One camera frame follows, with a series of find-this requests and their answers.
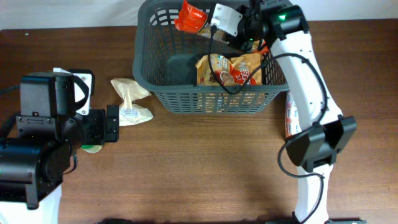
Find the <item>green lid jar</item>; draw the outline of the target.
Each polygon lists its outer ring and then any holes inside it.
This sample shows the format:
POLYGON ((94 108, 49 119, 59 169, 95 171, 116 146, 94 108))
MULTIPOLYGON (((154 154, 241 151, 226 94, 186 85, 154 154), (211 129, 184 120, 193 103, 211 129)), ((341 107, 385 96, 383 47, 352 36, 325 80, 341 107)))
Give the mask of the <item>green lid jar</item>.
POLYGON ((102 145, 82 145, 81 149, 84 150, 85 152, 94 154, 102 150, 103 146, 102 145))

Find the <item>beige paper bag packet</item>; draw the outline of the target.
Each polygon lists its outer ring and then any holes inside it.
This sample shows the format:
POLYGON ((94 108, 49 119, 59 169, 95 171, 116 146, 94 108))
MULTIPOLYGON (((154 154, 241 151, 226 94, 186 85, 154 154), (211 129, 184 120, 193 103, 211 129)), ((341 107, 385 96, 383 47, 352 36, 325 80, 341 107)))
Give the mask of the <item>beige paper bag packet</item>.
POLYGON ((123 102, 119 106, 119 125, 132 126, 151 120, 154 116, 145 107, 136 104, 151 93, 130 78, 114 78, 111 84, 123 102))

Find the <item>yellow Nescafe coffee bag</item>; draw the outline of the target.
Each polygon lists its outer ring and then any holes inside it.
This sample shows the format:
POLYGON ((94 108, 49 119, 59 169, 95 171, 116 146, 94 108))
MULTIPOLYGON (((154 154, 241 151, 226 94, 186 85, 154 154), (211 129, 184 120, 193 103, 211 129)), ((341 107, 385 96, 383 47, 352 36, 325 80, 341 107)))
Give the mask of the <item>yellow Nescafe coffee bag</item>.
MULTIPOLYGON (((224 86, 243 85, 252 72, 261 65, 262 55, 244 54, 239 57, 226 58, 223 55, 211 54, 210 61, 217 79, 224 86)), ((217 86, 211 74, 208 56, 205 55, 196 63, 197 85, 217 86)))

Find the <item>orange spaghetti packet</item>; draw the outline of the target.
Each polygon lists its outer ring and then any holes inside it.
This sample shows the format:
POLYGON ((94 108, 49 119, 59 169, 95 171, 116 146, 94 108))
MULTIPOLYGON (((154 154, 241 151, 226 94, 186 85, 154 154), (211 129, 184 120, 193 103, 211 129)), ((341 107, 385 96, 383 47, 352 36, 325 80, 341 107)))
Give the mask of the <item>orange spaghetti packet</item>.
MULTIPOLYGON (((174 20, 175 28, 182 32, 199 35, 227 44, 224 41, 225 32, 210 24, 212 13, 203 12, 201 9, 184 1, 178 17, 174 20)), ((266 54, 269 48, 264 39, 254 42, 250 53, 266 54)))

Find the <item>grey plastic shopping basket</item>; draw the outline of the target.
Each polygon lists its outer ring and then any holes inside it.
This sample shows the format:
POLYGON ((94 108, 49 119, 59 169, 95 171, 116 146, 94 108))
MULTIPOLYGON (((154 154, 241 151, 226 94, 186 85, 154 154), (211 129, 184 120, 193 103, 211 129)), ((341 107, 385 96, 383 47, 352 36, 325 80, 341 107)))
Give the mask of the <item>grey plastic shopping basket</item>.
POLYGON ((179 31, 182 1, 145 1, 139 8, 133 75, 176 114, 257 113, 289 89, 270 53, 245 54, 209 35, 179 31))

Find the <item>white tissue pack stack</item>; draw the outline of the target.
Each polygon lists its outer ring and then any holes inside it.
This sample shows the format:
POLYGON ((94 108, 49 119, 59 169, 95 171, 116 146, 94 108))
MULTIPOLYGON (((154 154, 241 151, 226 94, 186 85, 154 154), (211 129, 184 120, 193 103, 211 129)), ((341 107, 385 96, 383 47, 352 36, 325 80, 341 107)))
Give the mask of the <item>white tissue pack stack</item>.
POLYGON ((301 131, 297 106, 292 93, 288 91, 285 102, 285 137, 288 138, 301 131))

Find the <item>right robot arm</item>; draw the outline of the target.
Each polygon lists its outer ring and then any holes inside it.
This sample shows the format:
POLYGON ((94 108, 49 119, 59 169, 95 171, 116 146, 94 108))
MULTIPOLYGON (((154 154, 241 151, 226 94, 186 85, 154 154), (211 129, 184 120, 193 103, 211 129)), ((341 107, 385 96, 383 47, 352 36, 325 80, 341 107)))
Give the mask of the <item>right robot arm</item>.
POLYGON ((282 69, 295 101, 301 132, 288 137, 286 152, 297 168, 283 172, 298 181, 294 223, 328 223, 328 181, 336 162, 356 131, 352 116, 343 116, 326 87, 312 46, 308 22, 298 5, 290 1, 251 1, 249 7, 217 4, 211 23, 228 33, 229 46, 245 50, 264 40, 282 69))

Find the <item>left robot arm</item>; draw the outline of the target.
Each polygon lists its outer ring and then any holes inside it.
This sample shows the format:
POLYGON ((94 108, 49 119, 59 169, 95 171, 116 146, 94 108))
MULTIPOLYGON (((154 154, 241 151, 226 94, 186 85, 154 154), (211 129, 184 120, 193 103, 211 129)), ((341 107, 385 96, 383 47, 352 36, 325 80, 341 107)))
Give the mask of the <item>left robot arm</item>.
POLYGON ((21 108, 1 126, 1 222, 57 223, 77 151, 118 141, 119 108, 90 108, 91 70, 30 73, 19 89, 21 108))

